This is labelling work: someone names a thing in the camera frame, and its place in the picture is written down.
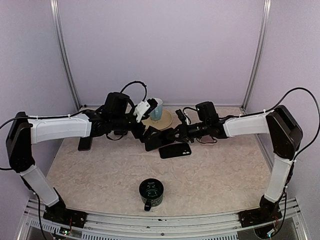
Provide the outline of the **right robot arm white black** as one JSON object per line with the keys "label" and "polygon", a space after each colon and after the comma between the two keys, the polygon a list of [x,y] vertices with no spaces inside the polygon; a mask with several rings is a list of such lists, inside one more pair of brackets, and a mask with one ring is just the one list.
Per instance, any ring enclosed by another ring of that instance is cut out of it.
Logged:
{"label": "right robot arm white black", "polygon": [[164,136],[168,144],[159,148],[162,158],[179,157],[189,150],[189,143],[196,138],[209,136],[227,139],[242,135],[268,134],[271,138],[274,162],[269,184],[260,199],[259,207],[239,212],[243,226],[269,222],[284,214],[280,213],[279,202],[285,195],[294,169],[303,138],[303,131],[289,110],[279,105],[271,110],[244,116],[220,117],[212,102],[206,101],[195,106],[199,122],[190,124],[183,111],[176,110],[181,124],[168,129]]}

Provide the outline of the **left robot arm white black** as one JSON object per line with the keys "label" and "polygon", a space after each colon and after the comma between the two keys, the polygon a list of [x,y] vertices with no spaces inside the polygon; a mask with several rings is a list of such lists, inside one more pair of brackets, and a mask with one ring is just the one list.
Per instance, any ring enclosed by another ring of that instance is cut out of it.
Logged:
{"label": "left robot arm white black", "polygon": [[20,175],[24,184],[39,196],[45,205],[44,218],[67,225],[75,222],[83,226],[85,212],[66,207],[58,191],[47,181],[36,166],[32,156],[32,145],[50,140],[66,138],[92,139],[109,133],[131,132],[135,139],[143,141],[146,130],[142,120],[158,106],[154,98],[134,104],[121,92],[111,92],[105,103],[96,110],[61,116],[28,116],[19,112],[13,118],[6,138],[6,149],[10,168]]}

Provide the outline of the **black smartphone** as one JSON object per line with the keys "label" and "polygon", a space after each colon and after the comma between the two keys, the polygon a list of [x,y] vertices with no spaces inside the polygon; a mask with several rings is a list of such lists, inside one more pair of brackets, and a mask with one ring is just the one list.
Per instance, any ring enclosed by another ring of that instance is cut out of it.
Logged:
{"label": "black smartphone", "polygon": [[167,145],[162,145],[161,140],[160,140],[160,134],[159,135],[153,135],[149,141],[147,141],[145,144],[145,150],[147,152],[167,146]]}

